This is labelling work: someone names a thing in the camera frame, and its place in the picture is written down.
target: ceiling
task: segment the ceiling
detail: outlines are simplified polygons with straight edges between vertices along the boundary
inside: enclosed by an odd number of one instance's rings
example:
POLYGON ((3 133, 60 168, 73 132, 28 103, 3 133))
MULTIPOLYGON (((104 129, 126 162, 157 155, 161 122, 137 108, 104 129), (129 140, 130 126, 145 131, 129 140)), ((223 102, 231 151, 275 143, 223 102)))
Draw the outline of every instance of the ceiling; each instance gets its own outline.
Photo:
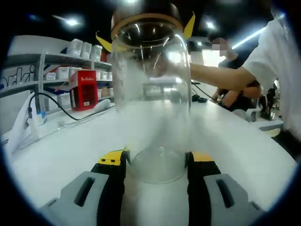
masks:
MULTIPOLYGON (((52 0, 46 7, 41 6, 40 0, 31 1, 24 8, 24 19, 18 23, 16 35, 40 35, 69 41, 77 38, 98 44, 95 32, 101 31, 102 37, 111 41, 111 17, 121 1, 126 0, 86 0, 81 3, 52 0), (53 15, 75 18, 80 24, 70 27, 53 15)), ((182 21, 185 23, 194 11, 196 21, 192 36, 206 37, 214 32, 226 35, 233 44, 263 28, 272 19, 268 0, 172 0, 171 2, 178 7, 182 21), (214 25, 214 29, 208 28, 208 21, 214 25)), ((249 43, 255 46, 256 38, 249 43)))

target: glass jar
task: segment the glass jar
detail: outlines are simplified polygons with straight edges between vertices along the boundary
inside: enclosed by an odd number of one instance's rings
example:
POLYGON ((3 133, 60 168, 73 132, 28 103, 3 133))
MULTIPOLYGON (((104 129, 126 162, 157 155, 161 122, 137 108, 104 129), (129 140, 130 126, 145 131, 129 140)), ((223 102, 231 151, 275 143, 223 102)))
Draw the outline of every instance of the glass jar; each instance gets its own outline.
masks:
POLYGON ((134 172, 164 183, 184 172, 191 80, 183 33, 165 21, 130 23, 112 43, 116 110, 134 172))

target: gray gripper part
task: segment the gray gripper part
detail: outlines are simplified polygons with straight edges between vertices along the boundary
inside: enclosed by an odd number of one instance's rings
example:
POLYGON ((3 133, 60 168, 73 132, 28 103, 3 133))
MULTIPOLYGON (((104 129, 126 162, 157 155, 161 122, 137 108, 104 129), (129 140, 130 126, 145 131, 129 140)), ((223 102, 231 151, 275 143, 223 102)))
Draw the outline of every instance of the gray gripper part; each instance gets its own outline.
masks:
POLYGON ((108 175, 83 172, 40 208, 44 217, 58 226, 96 226, 98 203, 108 175))
POLYGON ((211 226, 247 226, 264 211, 228 174, 204 177, 211 202, 211 226))

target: white shirt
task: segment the white shirt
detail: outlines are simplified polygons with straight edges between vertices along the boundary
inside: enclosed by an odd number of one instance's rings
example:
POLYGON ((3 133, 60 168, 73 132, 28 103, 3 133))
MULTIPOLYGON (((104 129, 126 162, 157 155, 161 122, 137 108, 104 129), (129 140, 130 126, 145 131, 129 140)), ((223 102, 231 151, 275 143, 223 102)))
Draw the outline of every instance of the white shirt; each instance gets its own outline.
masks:
POLYGON ((284 128, 301 141, 301 58, 290 29, 276 19, 269 22, 243 67, 265 90, 279 79, 284 128))

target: power cord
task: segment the power cord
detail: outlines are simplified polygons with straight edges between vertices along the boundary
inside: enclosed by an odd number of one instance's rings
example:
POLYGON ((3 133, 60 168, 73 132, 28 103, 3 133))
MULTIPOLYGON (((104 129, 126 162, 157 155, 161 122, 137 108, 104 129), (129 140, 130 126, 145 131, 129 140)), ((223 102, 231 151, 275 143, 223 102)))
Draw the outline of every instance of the power cord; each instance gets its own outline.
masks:
POLYGON ((66 112, 66 110, 63 109, 63 107, 62 107, 56 100, 54 100, 50 95, 48 95, 48 94, 46 94, 46 93, 36 93, 36 94, 34 94, 34 95, 31 97, 31 99, 29 100, 29 106, 28 106, 28 119, 31 119, 31 118, 32 118, 32 108, 30 107, 30 105, 31 105, 31 103, 32 103, 32 100, 33 100, 36 96, 39 96, 39 95, 46 96, 46 97, 48 97, 49 99, 51 99, 53 102, 56 103, 56 105, 57 105, 57 106, 58 106, 58 107, 59 107, 66 115, 68 115, 68 117, 72 118, 72 119, 75 120, 75 121, 80 121, 80 120, 82 120, 82 119, 86 119, 86 118, 88 118, 88 117, 90 117, 90 116, 92 116, 92 115, 95 115, 95 114, 100 113, 100 112, 95 112, 95 113, 90 114, 90 115, 87 115, 87 116, 85 116, 85 117, 83 117, 83 118, 81 118, 81 119, 77 119, 77 118, 74 118, 72 115, 70 115, 68 112, 66 112))
POLYGON ((201 90, 197 85, 199 85, 199 84, 201 84, 201 83, 199 83, 199 82, 191 82, 192 83, 192 85, 194 85, 196 88, 198 88, 202 93, 204 93, 207 97, 209 97, 210 99, 212 99, 214 102, 216 102, 217 104, 219 104, 218 102, 217 102, 217 100, 215 100, 215 99, 213 99, 211 96, 209 96, 207 93, 205 93, 203 90, 201 90))

